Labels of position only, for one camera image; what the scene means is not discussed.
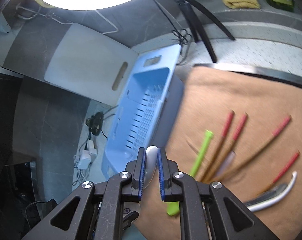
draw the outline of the red-tipped chopstick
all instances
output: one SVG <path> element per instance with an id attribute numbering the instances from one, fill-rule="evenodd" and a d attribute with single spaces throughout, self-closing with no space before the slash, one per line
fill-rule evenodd
<path id="1" fill-rule="evenodd" d="M 224 124 L 223 131 L 222 131 L 220 140 L 218 142 L 218 145 L 217 145 L 217 147 L 214 151 L 213 157 L 212 157 L 212 159 L 210 160 L 210 162 L 208 164 L 208 168 L 205 170 L 205 172 L 203 173 L 203 175 L 201 177 L 201 181 L 203 181 L 203 182 L 206 180 L 206 176 L 207 176 L 208 172 L 210 171 L 210 169 L 212 168 L 212 164 L 214 163 L 214 161 L 217 159 L 217 157 L 219 155 L 219 152 L 220 152 L 220 150 L 223 146 L 223 143 L 226 139 L 226 136 L 227 136 L 227 134 L 230 130 L 230 126 L 231 126 L 233 117 L 234 117 L 234 111 L 231 110 L 231 112 L 229 113 L 228 118 L 227 118 L 227 120 Z"/>
<path id="2" fill-rule="evenodd" d="M 272 182 L 270 182 L 268 184 L 268 186 L 266 186 L 263 190 L 261 190 L 259 192 L 258 195 L 261 195 L 262 193 L 268 191 L 269 189 L 272 188 L 272 186 L 288 171 L 288 169 L 295 163 L 295 161 L 297 160 L 297 158 L 300 156 L 300 152 L 296 152 L 292 158 L 289 160 L 289 162 L 283 167 L 283 169 L 280 171 L 280 173 L 278 174 L 278 176 L 275 177 L 274 180 L 272 180 Z"/>
<path id="3" fill-rule="evenodd" d="M 266 149 L 272 142 L 273 140 L 278 137 L 278 135 L 284 130 L 284 128 L 288 125 L 288 123 L 291 121 L 291 116 L 288 115 L 283 121 L 282 123 L 272 132 L 271 136 L 268 138 L 268 140 L 264 143 L 264 145 L 258 149 L 252 156 L 251 158 L 247 159 L 245 162 L 241 163 L 240 165 L 238 165 L 237 167 L 230 169 L 229 171 L 227 171 L 226 173 L 222 174 L 221 176 L 218 176 L 216 178 L 214 178 L 214 180 L 216 181 L 220 181 L 223 180 L 224 178 L 235 174 L 238 170 L 240 170 L 241 168 L 243 168 L 244 166 L 246 166 L 247 164 L 249 164 L 254 158 L 256 158 L 261 152 L 264 151 L 264 149 Z"/>
<path id="4" fill-rule="evenodd" d="M 235 129 L 235 132 L 233 134 L 232 137 L 232 141 L 230 142 L 229 147 L 227 148 L 227 150 L 221 155 L 221 158 L 219 158 L 219 162 L 218 163 L 214 163 L 210 169 L 210 171 L 208 172 L 208 174 L 206 175 L 206 178 L 203 180 L 204 183 L 209 183 L 211 182 L 211 178 L 214 176 L 214 174 L 217 172 L 217 170 L 219 169 L 219 167 L 221 166 L 221 164 L 224 162 L 224 160 L 226 159 L 226 157 L 229 155 L 229 153 L 233 150 L 233 148 L 235 147 L 235 144 L 243 130 L 243 127 L 246 123 L 248 119 L 248 114 L 245 113 L 242 115 L 240 122 L 238 124 L 238 126 Z"/>

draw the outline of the white cutting board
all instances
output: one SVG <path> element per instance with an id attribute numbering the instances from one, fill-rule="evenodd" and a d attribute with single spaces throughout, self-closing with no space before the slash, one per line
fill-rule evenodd
<path id="1" fill-rule="evenodd" d="M 137 56 L 135 51 L 101 33 L 72 24 L 57 47 L 44 79 L 114 106 Z M 127 68 L 119 73 L 124 62 L 127 62 Z"/>

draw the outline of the cutting board handle hole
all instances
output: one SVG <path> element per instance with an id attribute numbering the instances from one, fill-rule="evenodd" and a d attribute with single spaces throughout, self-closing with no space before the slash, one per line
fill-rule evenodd
<path id="1" fill-rule="evenodd" d="M 112 90 L 113 91 L 118 90 L 118 86 L 120 85 L 120 82 L 121 82 L 121 80 L 122 80 L 122 78 L 124 76 L 124 73 L 125 73 L 125 71 L 127 69 L 127 66 L 128 66 L 127 62 L 126 61 L 123 62 L 122 66 L 121 66 L 120 70 L 118 71 L 118 74 L 117 74 L 117 76 L 116 76 L 116 78 L 114 80 L 114 83 L 112 85 Z"/>

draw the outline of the silver object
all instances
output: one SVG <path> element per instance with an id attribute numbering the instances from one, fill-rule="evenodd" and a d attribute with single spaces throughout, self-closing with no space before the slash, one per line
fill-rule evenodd
<path id="1" fill-rule="evenodd" d="M 122 179 L 126 179 L 126 178 L 130 177 L 130 173 L 127 172 L 127 171 L 122 171 L 122 172 L 120 173 L 120 177 L 121 177 Z"/>
<path id="2" fill-rule="evenodd" d="M 274 197 L 278 196 L 279 194 L 281 194 L 286 189 L 287 186 L 288 186 L 288 184 L 286 184 L 286 183 L 280 184 L 279 186 L 276 186 L 276 187 L 272 188 L 271 190 L 262 193 L 260 196 L 258 196 L 255 199 L 251 199 L 247 202 L 243 202 L 243 204 L 248 207 L 248 206 L 256 205 L 261 202 L 267 201 L 267 200 L 274 198 Z"/>
<path id="3" fill-rule="evenodd" d="M 82 188 L 91 188 L 92 187 L 92 182 L 90 181 L 85 181 L 82 183 Z"/>
<path id="4" fill-rule="evenodd" d="M 180 179 L 184 176 L 184 173 L 181 171 L 177 171 L 174 173 L 174 177 L 176 177 L 177 179 Z"/>
<path id="5" fill-rule="evenodd" d="M 38 193 L 38 178 L 37 178 L 37 173 L 36 173 L 36 161 L 30 162 L 30 169 L 31 169 L 31 179 L 32 179 L 34 200 L 39 201 L 39 200 L 41 200 L 41 198 Z M 44 216 L 43 216 L 41 206 L 35 205 L 35 207 L 38 210 L 38 214 L 40 215 L 40 218 L 43 219 Z"/>
<path id="6" fill-rule="evenodd" d="M 6 68 L 2 68 L 0 67 L 0 74 L 5 74 L 5 75 L 10 75 L 10 76 L 14 76 L 14 77 L 19 77 L 19 78 L 23 78 L 23 75 L 20 75 L 19 73 L 10 71 Z"/>
<path id="7" fill-rule="evenodd" d="M 214 188 L 222 188 L 222 183 L 218 181 L 212 182 L 212 187 Z"/>

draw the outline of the green plastic chopstick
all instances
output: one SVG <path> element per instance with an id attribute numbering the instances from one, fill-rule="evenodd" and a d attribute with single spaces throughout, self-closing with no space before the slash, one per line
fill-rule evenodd
<path id="1" fill-rule="evenodd" d="M 203 158 L 207 152 L 207 149 L 209 147 L 209 144 L 213 138 L 213 132 L 206 130 L 205 132 L 205 138 L 203 140 L 201 149 L 199 150 L 198 153 L 198 157 L 196 158 L 193 167 L 190 171 L 190 176 L 192 176 L 193 178 L 196 176 L 196 174 L 198 173 L 198 170 L 201 166 L 201 163 L 203 161 Z M 169 216 L 175 216 L 180 212 L 180 208 L 179 208 L 179 203 L 178 202 L 169 202 L 168 203 L 168 207 L 167 207 L 167 214 Z"/>

